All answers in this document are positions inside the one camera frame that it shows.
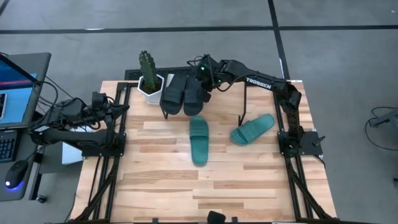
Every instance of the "computer mouse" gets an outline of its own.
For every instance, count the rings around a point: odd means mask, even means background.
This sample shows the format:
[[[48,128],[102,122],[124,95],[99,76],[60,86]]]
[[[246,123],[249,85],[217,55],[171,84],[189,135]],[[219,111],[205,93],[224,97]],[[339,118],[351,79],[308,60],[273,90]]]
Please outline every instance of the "computer mouse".
[[[6,187],[13,189],[17,187],[24,179],[28,167],[27,161],[17,161],[8,170],[6,175]]]

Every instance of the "wooden table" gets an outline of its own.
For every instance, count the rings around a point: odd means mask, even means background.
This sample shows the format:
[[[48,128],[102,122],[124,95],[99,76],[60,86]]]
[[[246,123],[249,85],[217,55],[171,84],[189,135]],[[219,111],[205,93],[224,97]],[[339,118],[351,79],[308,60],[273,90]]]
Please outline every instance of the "wooden table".
[[[101,92],[114,97],[117,83],[103,82]],[[301,125],[313,129],[303,83],[294,85],[303,94]],[[190,155],[190,117],[181,110],[165,120],[160,107],[145,103],[133,88],[111,221],[151,222],[159,218],[160,222],[205,222],[210,210],[225,214],[229,221],[231,217],[242,222],[294,221],[285,162],[277,143],[278,125],[249,146],[237,146],[229,140],[243,112],[243,90],[243,83],[236,83],[227,92],[212,92],[212,99],[200,113],[209,125],[210,153],[207,165],[197,167]],[[245,120],[264,113],[276,120],[271,91],[252,86],[247,94]],[[302,160],[309,191],[327,213],[335,216],[323,164],[314,156],[302,156]],[[96,161],[96,157],[90,157],[83,163],[71,218],[87,206]],[[94,192],[99,176],[98,172]],[[298,197],[305,217],[299,190]],[[104,217],[107,198],[106,193],[100,218]]]

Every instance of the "black slipper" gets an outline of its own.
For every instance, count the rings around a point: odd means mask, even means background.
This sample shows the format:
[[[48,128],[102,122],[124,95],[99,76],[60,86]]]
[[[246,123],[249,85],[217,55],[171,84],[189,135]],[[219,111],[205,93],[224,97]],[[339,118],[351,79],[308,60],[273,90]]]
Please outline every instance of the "black slipper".
[[[180,112],[186,84],[186,75],[174,75],[170,85],[166,88],[163,95],[162,106],[166,113],[175,115]]]
[[[184,113],[187,116],[195,116],[203,109],[200,85],[201,82],[196,79],[196,76],[190,75],[188,77],[184,93]]]

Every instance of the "hexagonal white pot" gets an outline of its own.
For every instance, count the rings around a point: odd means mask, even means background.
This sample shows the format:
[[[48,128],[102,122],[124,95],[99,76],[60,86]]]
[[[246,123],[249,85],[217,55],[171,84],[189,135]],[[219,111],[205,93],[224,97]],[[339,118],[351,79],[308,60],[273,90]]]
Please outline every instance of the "hexagonal white pot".
[[[144,90],[142,89],[142,85],[144,83],[144,77],[139,77],[139,83],[138,83],[137,89],[138,89],[138,91],[141,92],[141,94],[147,100],[147,103],[150,105],[159,105],[160,98],[162,97],[164,78],[161,77],[160,75],[157,75],[157,76],[162,80],[160,90],[155,93],[149,94],[149,95],[146,92],[144,92]]]

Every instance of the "green slide sandal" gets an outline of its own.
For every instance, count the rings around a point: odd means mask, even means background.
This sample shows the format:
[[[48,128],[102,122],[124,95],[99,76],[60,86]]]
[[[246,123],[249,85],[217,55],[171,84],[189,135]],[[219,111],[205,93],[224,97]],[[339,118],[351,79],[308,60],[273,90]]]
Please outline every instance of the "green slide sandal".
[[[201,116],[194,116],[191,119],[189,138],[193,163],[198,166],[205,165],[209,154],[209,127]]]
[[[246,146],[268,131],[275,124],[270,114],[263,114],[253,121],[247,121],[231,132],[232,142]]]

